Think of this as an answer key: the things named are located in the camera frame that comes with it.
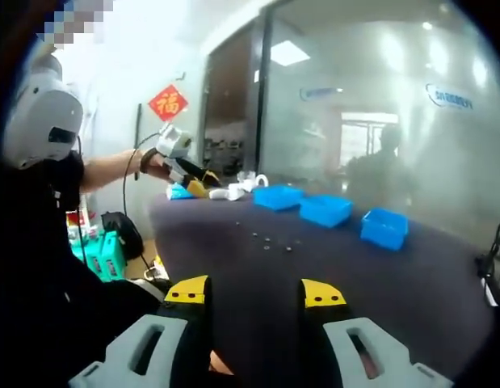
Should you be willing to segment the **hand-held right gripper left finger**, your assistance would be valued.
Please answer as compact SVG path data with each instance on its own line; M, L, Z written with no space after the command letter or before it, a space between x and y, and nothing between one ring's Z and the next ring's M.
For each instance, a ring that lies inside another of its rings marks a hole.
M201 387L211 350L212 282L203 275L174 284L156 314L139 318L69 386Z

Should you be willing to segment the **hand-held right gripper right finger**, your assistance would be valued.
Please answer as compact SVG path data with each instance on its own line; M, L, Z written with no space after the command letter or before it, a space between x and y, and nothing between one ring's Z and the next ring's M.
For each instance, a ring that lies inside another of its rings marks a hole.
M305 387L452 387L452 380L410 359L409 349L365 317L342 293L300 280L300 378Z

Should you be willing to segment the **person's left hand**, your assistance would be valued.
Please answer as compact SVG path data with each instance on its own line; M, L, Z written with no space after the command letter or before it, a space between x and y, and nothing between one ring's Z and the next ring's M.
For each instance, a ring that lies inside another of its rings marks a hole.
M147 175L172 183L170 168L165 164L165 158L161 154L148 150L145 152L144 157L145 173Z

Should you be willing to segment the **person's right hand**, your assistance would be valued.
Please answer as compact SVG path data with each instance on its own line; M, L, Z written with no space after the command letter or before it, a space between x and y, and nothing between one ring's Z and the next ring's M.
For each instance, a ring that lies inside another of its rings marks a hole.
M209 370L224 375L234 375L232 370L214 351L210 352Z

